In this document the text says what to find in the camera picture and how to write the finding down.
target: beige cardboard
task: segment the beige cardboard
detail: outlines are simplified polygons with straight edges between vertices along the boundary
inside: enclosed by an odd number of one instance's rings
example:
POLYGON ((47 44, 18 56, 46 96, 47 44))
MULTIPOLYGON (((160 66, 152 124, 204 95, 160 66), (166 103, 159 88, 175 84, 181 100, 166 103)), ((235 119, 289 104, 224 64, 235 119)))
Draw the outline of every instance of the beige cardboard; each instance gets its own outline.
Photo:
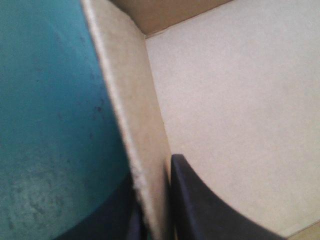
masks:
POLYGON ((288 240, 319 240, 320 239, 320 222, 304 229, 297 234, 288 238, 288 240))
POLYGON ((106 0, 83 0, 100 67, 127 150, 134 188, 153 239, 166 240, 171 152, 150 70, 145 36, 106 0))
POLYGON ((146 40, 172 152, 282 236, 320 220, 319 10, 234 0, 146 40))
POLYGON ((152 34, 201 14, 230 0, 112 0, 136 22, 144 34, 152 34))

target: white cardboard wall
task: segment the white cardboard wall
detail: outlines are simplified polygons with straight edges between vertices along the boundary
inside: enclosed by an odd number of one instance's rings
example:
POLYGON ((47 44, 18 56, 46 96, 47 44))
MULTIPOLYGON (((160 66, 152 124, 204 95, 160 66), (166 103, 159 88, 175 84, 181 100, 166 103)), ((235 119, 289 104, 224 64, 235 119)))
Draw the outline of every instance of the white cardboard wall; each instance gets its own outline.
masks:
POLYGON ((146 40, 172 153, 251 220, 320 220, 320 1, 234 0, 146 40))

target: black curved object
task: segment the black curved object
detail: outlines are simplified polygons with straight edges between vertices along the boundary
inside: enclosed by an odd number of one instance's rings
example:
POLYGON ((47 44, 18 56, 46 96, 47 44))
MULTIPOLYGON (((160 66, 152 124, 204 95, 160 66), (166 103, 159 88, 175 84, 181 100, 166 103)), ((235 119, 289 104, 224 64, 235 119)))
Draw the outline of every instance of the black curved object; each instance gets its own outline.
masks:
POLYGON ((55 240, 146 240, 142 211, 128 174, 90 216, 55 240))
POLYGON ((170 194, 180 240, 284 240, 216 196, 183 155, 172 156, 170 194))

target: cardboard divider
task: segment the cardboard divider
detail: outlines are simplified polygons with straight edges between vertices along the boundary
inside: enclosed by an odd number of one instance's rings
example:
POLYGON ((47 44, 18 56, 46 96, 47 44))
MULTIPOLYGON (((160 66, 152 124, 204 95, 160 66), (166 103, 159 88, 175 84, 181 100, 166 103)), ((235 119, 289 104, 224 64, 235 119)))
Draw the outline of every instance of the cardboard divider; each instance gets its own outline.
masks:
POLYGON ((83 0, 82 4, 146 223, 155 240, 169 239, 172 225, 166 183, 171 151, 153 83, 145 36, 112 3, 83 0))

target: teal plastic surface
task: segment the teal plastic surface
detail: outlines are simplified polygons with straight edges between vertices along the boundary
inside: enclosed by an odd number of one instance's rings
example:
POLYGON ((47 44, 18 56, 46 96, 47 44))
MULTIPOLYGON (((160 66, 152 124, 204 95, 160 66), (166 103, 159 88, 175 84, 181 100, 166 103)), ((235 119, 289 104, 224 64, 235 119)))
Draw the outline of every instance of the teal plastic surface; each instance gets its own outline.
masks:
POLYGON ((52 239, 128 161, 78 0, 0 1, 0 240, 52 239))

